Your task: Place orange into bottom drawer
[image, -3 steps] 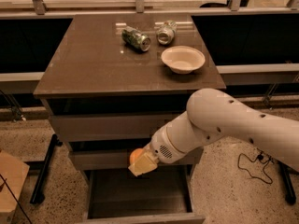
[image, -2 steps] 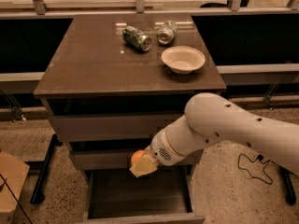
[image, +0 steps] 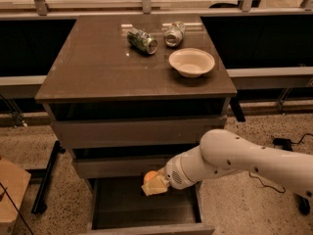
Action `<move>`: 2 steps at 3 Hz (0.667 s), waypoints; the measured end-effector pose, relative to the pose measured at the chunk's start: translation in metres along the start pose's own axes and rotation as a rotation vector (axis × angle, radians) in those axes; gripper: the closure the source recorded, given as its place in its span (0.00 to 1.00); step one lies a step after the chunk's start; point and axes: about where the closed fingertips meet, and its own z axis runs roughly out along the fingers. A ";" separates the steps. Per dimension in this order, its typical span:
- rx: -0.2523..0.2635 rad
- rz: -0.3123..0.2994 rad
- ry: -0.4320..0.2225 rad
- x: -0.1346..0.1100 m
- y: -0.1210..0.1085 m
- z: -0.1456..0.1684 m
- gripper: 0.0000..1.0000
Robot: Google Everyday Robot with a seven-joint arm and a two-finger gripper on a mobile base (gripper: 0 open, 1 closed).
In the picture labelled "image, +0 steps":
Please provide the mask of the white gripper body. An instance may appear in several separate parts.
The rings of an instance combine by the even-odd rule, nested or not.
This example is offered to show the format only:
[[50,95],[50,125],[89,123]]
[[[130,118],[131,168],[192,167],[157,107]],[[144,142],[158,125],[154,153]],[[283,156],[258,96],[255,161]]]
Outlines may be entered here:
[[187,154],[180,154],[170,159],[164,167],[165,176],[170,186],[182,190],[197,184],[197,180],[192,178],[195,165],[195,157]]

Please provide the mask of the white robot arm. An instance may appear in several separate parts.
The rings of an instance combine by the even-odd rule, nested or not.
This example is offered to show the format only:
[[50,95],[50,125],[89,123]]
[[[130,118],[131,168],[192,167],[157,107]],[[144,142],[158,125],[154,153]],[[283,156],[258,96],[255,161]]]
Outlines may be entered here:
[[142,190],[148,196],[239,171],[256,173],[304,198],[313,196],[313,156],[260,146],[225,129],[212,129],[199,146],[171,158]]

